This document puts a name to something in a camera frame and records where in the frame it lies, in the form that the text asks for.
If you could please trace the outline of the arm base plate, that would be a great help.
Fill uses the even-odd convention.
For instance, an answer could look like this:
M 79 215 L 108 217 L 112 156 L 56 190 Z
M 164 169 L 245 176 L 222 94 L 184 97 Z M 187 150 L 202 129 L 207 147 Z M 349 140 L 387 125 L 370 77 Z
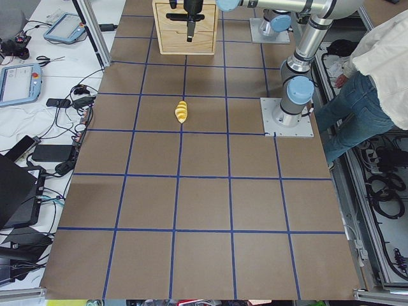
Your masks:
M 300 114 L 289 115 L 281 109 L 281 98 L 261 98 L 260 103 L 265 136 L 285 138 L 314 136 L 307 106 Z
M 275 17 L 271 21 L 263 18 L 251 18 L 250 30 L 253 43 L 289 44 L 288 29 L 290 17 Z

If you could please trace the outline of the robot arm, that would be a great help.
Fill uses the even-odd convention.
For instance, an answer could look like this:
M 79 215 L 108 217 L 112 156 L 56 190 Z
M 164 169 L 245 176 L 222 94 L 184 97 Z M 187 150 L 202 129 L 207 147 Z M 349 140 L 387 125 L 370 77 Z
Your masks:
M 314 84 L 307 77 L 314 56 L 334 20 L 350 16 L 363 1 L 216 1 L 222 11 L 232 11 L 238 6 L 247 8 L 283 10 L 309 13 L 308 24 L 293 55 L 282 63 L 280 75 L 284 89 L 279 106 L 272 111 L 274 121 L 289 128 L 301 120 L 302 111 L 311 100 Z
M 259 31 L 262 36 L 272 37 L 274 34 L 287 31 L 290 25 L 290 11 L 264 9 L 263 20 L 259 26 Z

